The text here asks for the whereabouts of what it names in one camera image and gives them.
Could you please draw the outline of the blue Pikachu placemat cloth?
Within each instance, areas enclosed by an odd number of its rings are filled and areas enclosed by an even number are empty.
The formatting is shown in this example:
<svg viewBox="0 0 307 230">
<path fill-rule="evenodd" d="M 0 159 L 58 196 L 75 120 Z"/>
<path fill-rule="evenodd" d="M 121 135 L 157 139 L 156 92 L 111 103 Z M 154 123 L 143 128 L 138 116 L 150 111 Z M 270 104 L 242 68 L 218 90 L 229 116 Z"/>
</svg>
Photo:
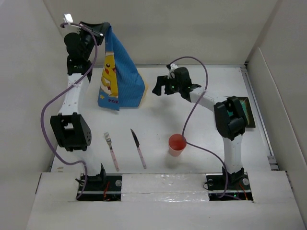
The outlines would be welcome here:
<svg viewBox="0 0 307 230">
<path fill-rule="evenodd" d="M 148 86 L 122 43 L 109 27 L 105 35 L 105 59 L 100 81 L 98 106 L 120 110 L 138 108 Z"/>
</svg>

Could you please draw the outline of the square green ceramic plate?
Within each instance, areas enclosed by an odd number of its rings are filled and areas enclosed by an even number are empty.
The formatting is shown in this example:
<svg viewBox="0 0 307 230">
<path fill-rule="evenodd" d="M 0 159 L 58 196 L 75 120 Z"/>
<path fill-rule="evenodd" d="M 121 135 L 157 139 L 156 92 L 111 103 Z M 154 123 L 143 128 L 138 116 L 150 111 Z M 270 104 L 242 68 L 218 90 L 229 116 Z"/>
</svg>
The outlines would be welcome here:
<svg viewBox="0 0 307 230">
<path fill-rule="evenodd" d="M 252 113 L 252 109 L 251 109 L 251 105 L 249 102 L 249 98 L 248 97 L 238 97 L 243 111 L 245 113 L 246 119 L 247 119 L 247 128 L 255 128 L 256 124 L 255 124 L 255 120 L 254 120 L 254 116 Z"/>
</svg>

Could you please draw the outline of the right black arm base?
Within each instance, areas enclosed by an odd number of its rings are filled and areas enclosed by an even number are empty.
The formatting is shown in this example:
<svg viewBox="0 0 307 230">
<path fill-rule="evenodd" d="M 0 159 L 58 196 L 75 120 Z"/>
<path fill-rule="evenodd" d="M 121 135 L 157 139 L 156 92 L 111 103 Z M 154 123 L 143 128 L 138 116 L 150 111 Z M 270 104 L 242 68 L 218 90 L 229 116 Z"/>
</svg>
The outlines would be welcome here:
<svg viewBox="0 0 307 230">
<path fill-rule="evenodd" d="M 208 191 L 209 201 L 253 201 L 247 174 L 236 182 L 228 182 L 227 190 L 225 190 L 222 173 L 207 173 L 203 188 Z"/>
</svg>

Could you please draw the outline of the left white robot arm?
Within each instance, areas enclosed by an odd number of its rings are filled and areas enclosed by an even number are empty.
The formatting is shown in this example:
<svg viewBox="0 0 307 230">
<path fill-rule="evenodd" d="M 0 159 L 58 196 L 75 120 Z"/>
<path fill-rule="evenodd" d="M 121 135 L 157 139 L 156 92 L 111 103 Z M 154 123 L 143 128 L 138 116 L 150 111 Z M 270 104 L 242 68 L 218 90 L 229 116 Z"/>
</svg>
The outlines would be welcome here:
<svg viewBox="0 0 307 230">
<path fill-rule="evenodd" d="M 59 113 L 51 116 L 50 124 L 58 146 L 72 152 L 78 158 L 77 162 L 86 167 L 84 175 L 78 180 L 80 185 L 87 182 L 96 190 L 102 190 L 107 184 L 106 171 L 101 163 L 89 159 L 90 152 L 87 149 L 92 141 L 92 133 L 81 115 L 81 107 L 95 63 L 89 57 L 92 51 L 98 51 L 110 24 L 80 22 L 71 25 L 78 27 L 79 31 L 64 37 L 68 53 L 68 86 L 62 93 L 64 101 Z"/>
</svg>

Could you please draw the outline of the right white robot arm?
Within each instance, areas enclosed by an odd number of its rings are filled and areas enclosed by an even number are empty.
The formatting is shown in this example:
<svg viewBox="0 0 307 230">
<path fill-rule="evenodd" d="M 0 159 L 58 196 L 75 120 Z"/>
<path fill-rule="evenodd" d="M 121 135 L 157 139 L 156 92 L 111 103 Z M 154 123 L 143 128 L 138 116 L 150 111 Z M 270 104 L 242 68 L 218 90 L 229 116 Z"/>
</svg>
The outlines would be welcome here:
<svg viewBox="0 0 307 230">
<path fill-rule="evenodd" d="M 239 98 L 209 93 L 201 85 L 192 83 L 186 67 L 178 67 L 173 64 L 167 67 L 169 73 L 157 77 L 152 93 L 160 96 L 162 95 L 162 87 L 164 87 L 166 95 L 178 92 L 188 102 L 213 112 L 215 127 L 224 143 L 225 166 L 223 167 L 222 183 L 228 189 L 234 188 L 244 175 L 241 144 L 248 124 Z"/>
</svg>

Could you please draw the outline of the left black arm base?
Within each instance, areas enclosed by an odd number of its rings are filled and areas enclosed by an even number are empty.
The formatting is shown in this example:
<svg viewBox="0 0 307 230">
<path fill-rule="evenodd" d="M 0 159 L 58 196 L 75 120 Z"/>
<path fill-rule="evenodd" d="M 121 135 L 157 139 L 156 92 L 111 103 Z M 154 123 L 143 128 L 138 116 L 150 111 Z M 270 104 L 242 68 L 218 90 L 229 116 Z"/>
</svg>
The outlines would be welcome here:
<svg viewBox="0 0 307 230">
<path fill-rule="evenodd" d="M 104 182 L 88 181 L 78 201 L 121 201 L 122 174 L 107 174 Z"/>
</svg>

